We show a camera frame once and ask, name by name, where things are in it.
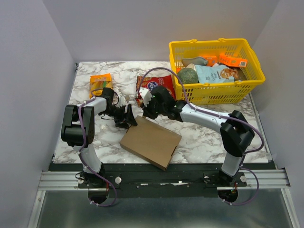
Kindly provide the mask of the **brown cardboard express box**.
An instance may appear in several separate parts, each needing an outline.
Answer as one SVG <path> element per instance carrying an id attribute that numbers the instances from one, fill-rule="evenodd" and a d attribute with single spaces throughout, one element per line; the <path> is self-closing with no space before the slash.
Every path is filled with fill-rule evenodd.
<path id="1" fill-rule="evenodd" d="M 120 141 L 120 146 L 157 168 L 167 170 L 181 141 L 181 135 L 146 118 L 136 117 L 137 126 L 131 126 Z"/>

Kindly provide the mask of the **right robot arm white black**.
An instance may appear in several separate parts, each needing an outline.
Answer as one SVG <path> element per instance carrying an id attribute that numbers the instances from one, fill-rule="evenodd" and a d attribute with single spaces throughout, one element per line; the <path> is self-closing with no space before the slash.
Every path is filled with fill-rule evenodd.
<path id="1" fill-rule="evenodd" d="M 140 88 L 139 95 L 143 101 L 141 108 L 145 117 L 156 119 L 163 115 L 171 120 L 194 123 L 219 133 L 226 156 L 218 180 L 224 186 L 235 182 L 244 153 L 255 136 L 241 112 L 233 111 L 229 114 L 202 109 L 185 100 L 175 100 L 163 86 L 151 91 Z"/>

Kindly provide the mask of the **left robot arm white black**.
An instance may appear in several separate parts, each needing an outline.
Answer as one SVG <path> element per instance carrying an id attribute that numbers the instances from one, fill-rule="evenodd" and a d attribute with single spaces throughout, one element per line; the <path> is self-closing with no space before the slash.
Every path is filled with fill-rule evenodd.
<path id="1" fill-rule="evenodd" d="M 92 145 L 95 137 L 95 116 L 107 115 L 113 118 L 115 126 L 129 129 L 137 126 L 132 106 L 126 105 L 123 98 L 113 104 L 115 91 L 104 88 L 100 95 L 94 95 L 82 104 L 68 104 L 64 110 L 61 128 L 61 140 L 66 142 L 78 154 L 83 170 L 91 173 L 89 182 L 96 188 L 105 183 L 105 175 L 101 173 L 102 162 L 97 157 Z"/>

